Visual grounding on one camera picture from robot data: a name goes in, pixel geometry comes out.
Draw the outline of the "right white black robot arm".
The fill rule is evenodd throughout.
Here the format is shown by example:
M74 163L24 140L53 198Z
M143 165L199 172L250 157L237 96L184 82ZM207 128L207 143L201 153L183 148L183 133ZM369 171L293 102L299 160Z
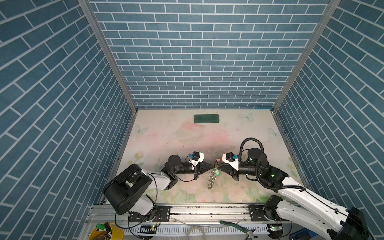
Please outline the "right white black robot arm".
M263 207L268 220L288 220L326 240L367 240L373 237L361 210L337 205L270 165L261 141L246 138L241 143L239 154L225 153L222 161L218 169L236 181L240 175L255 176L257 183L274 192Z

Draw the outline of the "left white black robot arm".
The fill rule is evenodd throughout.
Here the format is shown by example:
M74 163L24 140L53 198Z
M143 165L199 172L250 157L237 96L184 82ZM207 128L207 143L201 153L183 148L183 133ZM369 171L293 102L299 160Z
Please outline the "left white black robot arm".
M172 155L158 173L132 164L105 185L103 195L117 215L136 212L146 216L156 205L156 200L146 195L147 190L170 190L180 181L178 174L192 174L195 181L213 168L214 165L204 162L204 154L200 152L193 152L185 161L178 155Z

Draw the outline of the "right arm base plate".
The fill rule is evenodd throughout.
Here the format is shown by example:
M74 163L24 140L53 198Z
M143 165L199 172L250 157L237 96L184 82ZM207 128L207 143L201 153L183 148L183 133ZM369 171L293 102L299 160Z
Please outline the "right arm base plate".
M252 204L248 205L247 209L252 222L288 222L288 220L281 219L277 214L272 214L272 216L266 214L263 205Z

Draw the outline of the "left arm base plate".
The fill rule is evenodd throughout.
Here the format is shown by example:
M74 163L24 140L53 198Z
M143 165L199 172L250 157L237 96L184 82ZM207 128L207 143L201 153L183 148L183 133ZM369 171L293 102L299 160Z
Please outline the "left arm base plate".
M137 212L130 212L129 222L169 222L171 213L170 206L156 206L146 215L141 215Z

